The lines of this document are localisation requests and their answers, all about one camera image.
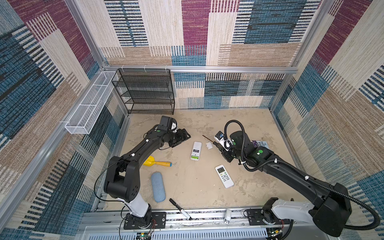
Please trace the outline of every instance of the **white wire basket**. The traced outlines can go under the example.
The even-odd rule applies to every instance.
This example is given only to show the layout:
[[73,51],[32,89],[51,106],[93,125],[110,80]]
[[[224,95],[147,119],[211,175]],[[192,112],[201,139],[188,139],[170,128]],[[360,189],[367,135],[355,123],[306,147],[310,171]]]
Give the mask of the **white wire basket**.
[[103,71],[65,124],[70,134],[89,134],[117,81],[116,72]]

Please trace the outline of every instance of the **orange handle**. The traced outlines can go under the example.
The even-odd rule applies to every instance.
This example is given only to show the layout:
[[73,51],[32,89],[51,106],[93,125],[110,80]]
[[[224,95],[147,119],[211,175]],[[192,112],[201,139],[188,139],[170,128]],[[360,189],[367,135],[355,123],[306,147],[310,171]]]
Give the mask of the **orange handle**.
[[166,166],[166,167],[172,166],[171,162],[155,162],[155,164],[161,165],[161,166]]

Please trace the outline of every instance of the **wire mesh basket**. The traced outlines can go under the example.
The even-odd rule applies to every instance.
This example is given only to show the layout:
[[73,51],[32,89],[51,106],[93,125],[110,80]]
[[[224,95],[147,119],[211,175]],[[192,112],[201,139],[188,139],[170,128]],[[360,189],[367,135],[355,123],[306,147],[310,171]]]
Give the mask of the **wire mesh basket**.
[[70,134],[89,134],[98,119],[111,91],[112,80],[118,80],[116,72],[103,71],[88,90],[84,99],[65,124]]
[[173,114],[175,98],[170,71],[166,69],[118,69],[112,83],[127,111],[141,114]]

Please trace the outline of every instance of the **blue oblong object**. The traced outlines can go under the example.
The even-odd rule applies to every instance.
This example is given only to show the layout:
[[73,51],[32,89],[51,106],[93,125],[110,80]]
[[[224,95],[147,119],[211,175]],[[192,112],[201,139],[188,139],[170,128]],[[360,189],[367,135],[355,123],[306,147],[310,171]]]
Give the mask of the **blue oblong object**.
[[151,176],[153,198],[156,202],[162,202],[166,198],[163,176],[159,172],[154,172]]

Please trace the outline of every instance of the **marker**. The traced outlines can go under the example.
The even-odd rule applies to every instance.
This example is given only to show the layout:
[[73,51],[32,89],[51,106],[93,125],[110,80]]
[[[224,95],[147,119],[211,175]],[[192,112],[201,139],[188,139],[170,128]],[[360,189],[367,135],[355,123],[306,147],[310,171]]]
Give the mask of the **marker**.
[[175,201],[172,200],[172,198],[169,199],[169,201],[175,206],[177,207],[177,209],[188,219],[188,220],[192,220],[192,217],[186,212],[184,211],[184,209],[182,209]]

